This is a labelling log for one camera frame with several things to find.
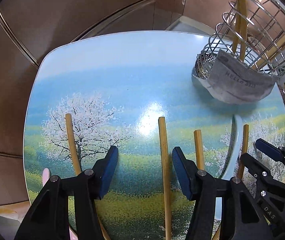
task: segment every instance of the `wooden stick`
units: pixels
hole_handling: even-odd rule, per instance
[[[247,153],[248,151],[248,139],[249,139],[249,125],[244,125],[244,134],[243,134],[243,145],[241,149],[241,154]],[[244,164],[240,163],[237,177],[242,179],[244,175]],[[218,227],[216,233],[214,234],[212,240],[217,240],[220,234],[220,226]]]
[[[68,143],[69,143],[72,165],[74,167],[76,175],[78,175],[81,173],[81,168],[80,168],[78,155],[77,155],[74,130],[72,128],[71,114],[66,114],[65,118],[66,118],[67,136],[68,136]]]
[[[168,155],[168,142],[165,118],[159,117],[159,137],[160,137],[160,150],[161,150],[161,164],[163,171],[164,181],[164,216],[165,216],[165,229],[166,240],[171,239],[171,207],[170,207],[170,166]]]
[[[239,1],[240,0],[237,0],[237,11],[240,11],[240,5],[239,5]],[[239,14],[236,14],[236,23],[235,23],[235,32],[239,33],[240,34],[240,15]],[[238,46],[238,42],[239,42],[239,38],[238,36],[235,34],[234,37],[233,37],[233,40],[232,40],[232,52],[234,54],[236,54],[236,51],[237,51],[237,46]]]
[[[220,226],[218,227],[217,231],[215,232],[213,238],[211,240],[217,240],[220,235]]]
[[[111,240],[111,239],[110,239],[110,236],[108,235],[107,231],[105,230],[103,224],[101,223],[99,217],[98,217],[98,221],[99,221],[99,224],[100,224],[100,228],[101,228],[101,231],[102,231],[102,235],[103,235],[103,237],[105,238],[105,240]]]
[[[194,131],[197,168],[204,170],[204,148],[202,144],[201,130]]]
[[[247,17],[247,5],[246,0],[238,0],[237,4],[239,4],[239,11],[240,13]],[[247,41],[247,20],[239,16],[240,18],[240,31],[241,31],[241,37]],[[244,56],[246,53],[246,43],[244,41],[240,42],[240,59],[243,61]]]
[[[243,146],[241,149],[241,154],[248,152],[248,139],[249,139],[249,125],[244,125],[244,134],[243,134]],[[244,176],[244,164],[240,162],[237,177],[242,179]]]
[[[285,35],[283,35],[280,40],[276,43],[277,44],[277,47],[280,49],[280,50],[283,50],[285,48]],[[270,50],[268,50],[266,52],[266,56],[264,55],[261,59],[259,59],[257,61],[257,67],[258,69],[261,69],[263,68],[265,65],[267,65],[267,63],[265,62],[264,59],[266,60],[272,60],[273,58],[275,58],[277,55],[278,55],[279,51],[278,49],[273,46]]]
[[[72,165],[74,167],[76,175],[79,175],[81,173],[81,168],[80,168],[80,163],[79,163],[79,159],[78,159],[78,155],[77,155],[75,135],[74,135],[74,130],[72,128],[71,114],[66,114],[65,118],[66,118],[67,136],[68,136],[68,143],[69,143]],[[101,223],[99,217],[98,217],[98,221],[100,224],[102,235],[105,238],[105,240],[111,240],[106,229],[104,228],[103,224]]]

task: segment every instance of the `table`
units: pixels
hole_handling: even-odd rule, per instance
[[[191,82],[197,54],[207,42],[208,37],[191,33],[141,31],[93,37],[49,53],[34,83],[25,123],[24,166],[31,201],[42,187],[44,168],[62,178],[75,175],[64,149],[66,113],[77,124],[83,170],[104,157],[110,142],[119,145],[109,192],[96,202],[111,239],[165,235],[160,116],[166,118],[169,151],[180,146],[191,160],[195,160],[193,131],[201,129],[205,169],[221,177],[231,153],[233,115],[239,115],[249,124],[248,152],[285,182],[285,169],[253,147],[258,138],[285,145],[285,108],[278,88],[255,104],[217,101],[200,83]],[[88,146],[81,138],[99,139],[101,144]],[[181,193],[173,170],[171,178],[172,239],[184,239],[194,203]],[[254,179],[247,172],[244,182],[254,190]],[[70,199],[72,226],[73,212]]]

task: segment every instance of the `metal screw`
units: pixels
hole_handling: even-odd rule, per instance
[[[203,171],[203,170],[198,170],[197,173],[198,173],[198,175],[200,175],[200,176],[206,176],[206,175],[207,175],[207,172],[206,172],[206,171]]]
[[[50,177],[50,181],[51,182],[56,182],[58,180],[58,176],[57,175],[53,175]]]
[[[92,169],[87,169],[84,171],[84,174],[86,174],[87,176],[90,176],[93,174],[93,170]]]
[[[241,179],[239,179],[238,177],[233,177],[232,178],[232,181],[236,184],[240,183],[241,182]]]

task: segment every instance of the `metal wire rack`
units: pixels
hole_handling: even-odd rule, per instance
[[[273,4],[273,13],[266,10]],[[222,14],[223,22],[216,25],[215,34],[209,37],[197,56],[195,63],[196,75],[207,79],[213,67],[217,53],[224,50],[232,54],[244,66],[269,75],[285,74],[285,30],[276,19],[281,11],[275,0],[246,0],[247,15],[237,10],[237,1],[229,2],[231,10]],[[247,37],[235,31],[236,15],[247,22]],[[245,57],[240,59],[240,46],[232,51],[232,39],[236,35],[240,42],[245,43]]]

